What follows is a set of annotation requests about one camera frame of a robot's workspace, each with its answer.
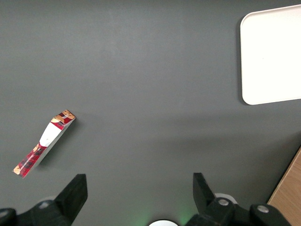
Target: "white circular light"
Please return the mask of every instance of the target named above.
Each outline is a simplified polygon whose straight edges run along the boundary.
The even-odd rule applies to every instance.
[[[178,226],[178,225],[169,220],[157,220],[151,223],[149,226]]]

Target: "wrapper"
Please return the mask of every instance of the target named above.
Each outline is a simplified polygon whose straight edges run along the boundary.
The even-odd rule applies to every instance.
[[[36,167],[43,160],[46,154],[74,120],[75,116],[68,110],[65,110],[53,117],[47,125],[39,143],[14,168],[13,172],[24,178],[30,170]]]

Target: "red snack bar wrapper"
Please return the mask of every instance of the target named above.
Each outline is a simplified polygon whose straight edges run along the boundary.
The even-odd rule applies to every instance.
[[[39,143],[14,168],[13,172],[24,178],[31,169],[36,167],[75,120],[75,116],[68,110],[55,116],[46,127]]]

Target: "white tray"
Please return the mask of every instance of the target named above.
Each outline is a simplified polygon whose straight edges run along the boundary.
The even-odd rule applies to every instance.
[[[246,15],[240,41],[246,103],[301,98],[301,5]]]

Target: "gray table surface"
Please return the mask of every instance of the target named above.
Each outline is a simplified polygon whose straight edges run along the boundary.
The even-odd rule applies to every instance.
[[[73,225],[183,225],[193,172],[240,205],[266,202],[301,144],[301,101],[247,105],[239,25],[301,4],[0,2],[0,207],[29,209],[86,173]],[[12,169],[51,118],[77,116],[25,179]]]

